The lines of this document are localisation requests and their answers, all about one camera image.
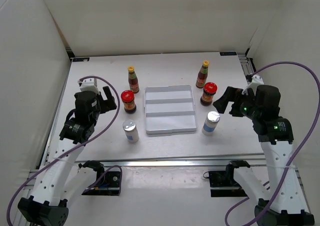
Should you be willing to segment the red-lidded sauce jar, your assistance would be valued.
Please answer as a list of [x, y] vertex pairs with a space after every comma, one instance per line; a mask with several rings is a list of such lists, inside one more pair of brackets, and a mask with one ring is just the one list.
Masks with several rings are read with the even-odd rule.
[[213, 97], [218, 90], [218, 86], [213, 82], [207, 82], [203, 87], [203, 94], [200, 102], [204, 106], [209, 106], [213, 102]]
[[133, 114], [137, 109], [134, 92], [131, 90], [125, 90], [121, 93], [120, 97], [123, 102], [125, 112]]

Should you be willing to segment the silver-capped white shaker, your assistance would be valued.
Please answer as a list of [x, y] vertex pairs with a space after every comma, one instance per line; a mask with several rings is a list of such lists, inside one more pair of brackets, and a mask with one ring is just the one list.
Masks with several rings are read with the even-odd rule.
[[129, 142], [136, 143], [139, 140], [137, 125], [133, 120], [125, 120], [122, 124], [122, 128]]
[[206, 119], [204, 121], [203, 127], [201, 129], [204, 135], [210, 136], [214, 133], [219, 121], [220, 114], [216, 111], [210, 111], [206, 115]]

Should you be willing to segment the yellow-capped sauce bottle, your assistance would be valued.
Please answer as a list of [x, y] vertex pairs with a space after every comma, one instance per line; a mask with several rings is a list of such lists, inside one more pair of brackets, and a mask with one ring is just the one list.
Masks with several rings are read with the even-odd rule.
[[140, 91], [140, 88], [139, 88], [139, 81], [135, 72], [135, 68], [133, 66], [129, 66], [127, 70], [128, 70], [129, 88], [134, 94], [137, 94]]
[[210, 65], [210, 62], [208, 60], [204, 60], [202, 63], [202, 66], [198, 72], [195, 85], [199, 89], [202, 89], [206, 84], [206, 80], [208, 77], [209, 65]]

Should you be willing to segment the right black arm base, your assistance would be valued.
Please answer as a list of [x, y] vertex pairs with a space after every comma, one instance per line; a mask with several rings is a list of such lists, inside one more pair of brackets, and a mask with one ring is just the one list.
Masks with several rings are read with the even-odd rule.
[[228, 178], [226, 171], [205, 171], [202, 176], [205, 180], [209, 180], [212, 198], [247, 197], [242, 187], [233, 179]]

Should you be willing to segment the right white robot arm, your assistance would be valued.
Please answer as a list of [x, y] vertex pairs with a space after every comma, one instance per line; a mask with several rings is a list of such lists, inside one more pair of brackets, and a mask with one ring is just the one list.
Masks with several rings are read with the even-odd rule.
[[293, 131], [288, 119], [279, 115], [281, 94], [270, 85], [256, 90], [227, 87], [213, 106], [223, 114], [232, 103], [230, 115], [247, 117], [265, 156], [269, 180], [266, 189], [244, 160], [231, 161], [224, 179], [230, 186], [240, 185], [249, 199], [254, 200], [254, 221], [259, 226], [313, 226], [315, 217], [307, 212], [296, 174], [289, 160], [293, 154]]

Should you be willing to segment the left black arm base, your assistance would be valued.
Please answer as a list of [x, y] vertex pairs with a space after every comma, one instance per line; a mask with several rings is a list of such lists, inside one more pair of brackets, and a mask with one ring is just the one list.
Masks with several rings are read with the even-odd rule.
[[90, 185], [82, 196], [119, 196], [121, 194], [123, 170], [113, 165], [104, 171], [97, 172], [97, 182]]

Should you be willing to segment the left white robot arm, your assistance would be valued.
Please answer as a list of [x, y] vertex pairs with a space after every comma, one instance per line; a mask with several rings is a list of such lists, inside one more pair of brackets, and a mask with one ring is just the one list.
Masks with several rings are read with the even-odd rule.
[[104, 166], [94, 160], [79, 165], [79, 172], [68, 180], [76, 159], [95, 131], [101, 114], [119, 111], [109, 86], [103, 87], [106, 99], [96, 86], [80, 87], [59, 134], [59, 142], [50, 164], [38, 171], [39, 184], [28, 198], [22, 197], [18, 209], [24, 218], [38, 226], [62, 226], [69, 208], [84, 191], [100, 186], [105, 180]]

